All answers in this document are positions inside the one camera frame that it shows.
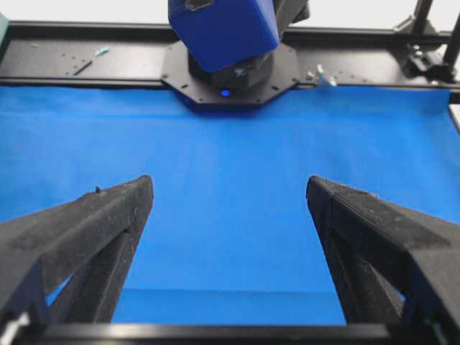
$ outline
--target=blue fabric surface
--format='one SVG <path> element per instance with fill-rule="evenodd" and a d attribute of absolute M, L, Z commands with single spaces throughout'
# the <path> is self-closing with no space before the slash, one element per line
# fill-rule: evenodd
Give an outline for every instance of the blue fabric surface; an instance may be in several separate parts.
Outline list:
<path fill-rule="evenodd" d="M 50 305 L 52 305 L 54 303 L 54 301 L 59 296 L 59 294 L 63 290 L 63 288 L 65 288 L 65 286 L 70 281 L 70 279 L 71 279 L 71 276 L 69 278 L 67 278 L 66 280 L 64 280 L 62 283 L 60 283 L 60 285 L 52 293 L 50 293 L 48 296 L 46 296 L 46 304 L 48 306 L 50 306 Z"/>
<path fill-rule="evenodd" d="M 0 220 L 149 174 L 154 208 L 115 321 L 285 324 L 290 311 L 293 324 L 342 323 L 307 180 L 460 222 L 448 102 L 448 91 L 335 88 L 197 112 L 172 91 L 3 87 Z M 165 312 L 168 293 L 187 303 Z M 206 294 L 214 309 L 203 308 Z M 235 299 L 240 318 L 225 312 Z"/>

